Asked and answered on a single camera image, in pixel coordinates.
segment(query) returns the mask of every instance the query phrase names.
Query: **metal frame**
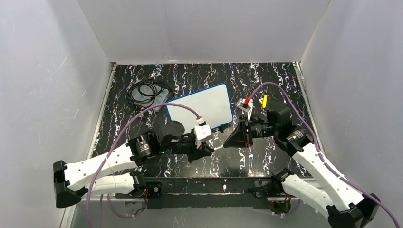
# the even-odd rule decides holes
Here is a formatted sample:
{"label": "metal frame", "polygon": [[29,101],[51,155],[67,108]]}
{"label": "metal frame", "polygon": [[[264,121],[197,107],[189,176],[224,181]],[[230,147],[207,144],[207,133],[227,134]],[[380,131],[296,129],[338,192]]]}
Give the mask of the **metal frame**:
{"label": "metal frame", "polygon": [[[116,66],[117,66],[116,63],[111,63],[111,74],[109,75],[108,84],[106,85],[104,98],[103,98],[102,104],[101,104],[101,109],[99,110],[98,120],[96,121],[94,136],[92,138],[90,148],[89,148],[89,151],[88,151],[88,154],[86,157],[87,159],[91,158],[92,152],[94,150],[95,140],[98,135],[99,127],[101,126],[102,114],[104,113],[106,101],[108,99],[108,95],[111,90],[112,80],[113,80],[113,77],[115,76]],[[76,211],[75,205],[68,207],[64,210],[63,218],[62,218],[62,221],[60,222],[59,228],[70,228],[71,227],[71,223],[73,221],[73,216],[74,216],[75,211]]]}
{"label": "metal frame", "polygon": [[312,126],[314,128],[313,130],[314,130],[314,132],[315,132],[315,134],[317,136],[317,143],[319,144],[319,147],[320,147],[321,151],[326,155],[326,152],[323,149],[322,142],[320,141],[320,137],[319,137],[318,132],[317,132],[317,128],[316,128],[316,125],[315,125],[315,122],[314,122],[314,118],[312,116],[311,104],[309,103],[307,90],[305,88],[304,75],[302,74],[302,69],[301,69],[301,62],[295,61],[292,64],[293,64],[295,72],[297,74],[297,79],[298,79],[298,82],[299,82],[299,86],[301,87],[302,96],[303,96],[303,98],[305,100],[305,103],[307,104],[308,114],[309,114],[309,117],[311,119]]}

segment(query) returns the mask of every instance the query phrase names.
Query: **black marbled surface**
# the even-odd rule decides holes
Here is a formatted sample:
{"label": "black marbled surface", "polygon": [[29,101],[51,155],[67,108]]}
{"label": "black marbled surface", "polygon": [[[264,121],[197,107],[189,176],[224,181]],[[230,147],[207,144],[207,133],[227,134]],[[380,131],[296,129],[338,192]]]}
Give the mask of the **black marbled surface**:
{"label": "black marbled surface", "polygon": [[[210,144],[219,146],[230,135],[237,123],[236,115],[241,110],[235,105],[240,97],[246,98],[262,82],[276,82],[284,88],[294,105],[311,125],[306,104],[292,63],[242,63],[242,64],[157,64],[157,65],[122,65],[117,66],[107,98],[93,156],[107,152],[120,129],[127,124],[135,112],[126,102],[128,87],[137,79],[155,78],[166,82],[178,96],[225,82],[231,95],[231,104],[235,113],[233,125],[224,134],[214,133]],[[267,107],[272,103],[285,103],[281,92],[273,87],[261,90],[254,99],[254,112],[264,117],[259,99],[264,94],[269,96]],[[301,122],[293,117],[294,124]],[[147,129],[166,124],[166,110],[157,114],[146,114],[133,122],[118,145],[137,137]],[[297,164],[281,149],[277,148],[272,138],[255,139],[251,149],[224,148],[211,157],[205,157],[188,163],[186,155],[163,155],[158,163],[148,164],[140,170],[145,177],[257,177],[271,176],[273,173],[289,168],[300,176],[308,176],[306,170]]]}

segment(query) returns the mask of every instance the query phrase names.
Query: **white connector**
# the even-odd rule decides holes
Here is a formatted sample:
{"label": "white connector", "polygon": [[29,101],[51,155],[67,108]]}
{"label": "white connector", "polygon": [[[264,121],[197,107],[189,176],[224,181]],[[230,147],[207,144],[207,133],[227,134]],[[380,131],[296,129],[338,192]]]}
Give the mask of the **white connector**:
{"label": "white connector", "polygon": [[200,147],[202,142],[208,141],[213,138],[213,134],[209,125],[195,126],[194,134],[196,136],[197,148]]}
{"label": "white connector", "polygon": [[202,125],[205,125],[205,124],[206,124],[205,120],[203,120],[203,117],[201,117],[201,116],[200,116],[199,119],[196,119],[196,121],[197,121],[197,124],[198,124],[199,126],[202,126]]}

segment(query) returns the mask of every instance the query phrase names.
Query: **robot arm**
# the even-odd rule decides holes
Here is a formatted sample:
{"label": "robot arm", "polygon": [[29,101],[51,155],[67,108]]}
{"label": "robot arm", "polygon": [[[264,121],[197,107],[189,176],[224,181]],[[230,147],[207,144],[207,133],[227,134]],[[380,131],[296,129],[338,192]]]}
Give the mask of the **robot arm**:
{"label": "robot arm", "polygon": [[145,181],[139,172],[111,174],[158,161],[159,157],[166,152],[187,154],[189,162],[210,156],[214,152],[214,149],[206,143],[212,138],[210,126],[202,118],[198,120],[198,124],[191,133],[183,134],[183,125],[177,121],[171,121],[117,147],[109,158],[106,154],[102,154],[76,163],[55,162],[53,185],[56,207],[69,207],[85,198],[89,184],[104,159],[106,163],[97,175],[92,195],[134,194],[145,190]]}
{"label": "robot arm", "polygon": [[[248,113],[252,105],[242,102],[239,101],[239,108]],[[379,206],[341,181],[325,166],[327,163],[343,177],[329,160],[321,161],[321,152],[316,151],[312,137],[302,127],[293,125],[290,116],[291,111],[288,108],[268,110],[266,121],[242,115],[237,128],[223,146],[251,147],[253,138],[273,136],[276,145],[304,166],[323,190],[306,183],[287,169],[271,177],[272,182],[269,185],[274,187],[270,189],[300,198],[325,216],[333,228],[365,226],[373,219]]]}

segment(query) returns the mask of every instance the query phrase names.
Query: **white enclosure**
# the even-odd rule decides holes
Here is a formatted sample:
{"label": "white enclosure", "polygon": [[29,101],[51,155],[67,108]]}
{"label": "white enclosure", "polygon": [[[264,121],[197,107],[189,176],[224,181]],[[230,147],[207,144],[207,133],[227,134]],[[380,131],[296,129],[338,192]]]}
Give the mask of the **white enclosure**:
{"label": "white enclosure", "polygon": [[[403,2],[332,0],[302,58],[329,160],[402,223]],[[394,227],[379,209],[368,227]]]}
{"label": "white enclosure", "polygon": [[78,0],[112,62],[300,60],[329,0]]}
{"label": "white enclosure", "polygon": [[0,62],[0,227],[59,227],[52,163],[86,158],[109,60],[76,1],[6,0]]}
{"label": "white enclosure", "polygon": [[[402,221],[402,12],[398,0],[0,1],[0,227],[60,226],[52,163],[87,157],[111,62],[301,61],[323,150]],[[84,210],[79,204],[83,220]],[[256,213],[246,210],[231,211]],[[232,217],[199,211],[221,223]],[[119,226],[105,213],[104,227]],[[136,219],[139,227],[153,213]],[[294,216],[288,227],[327,224],[309,209]],[[393,224],[379,209],[367,227]]]}

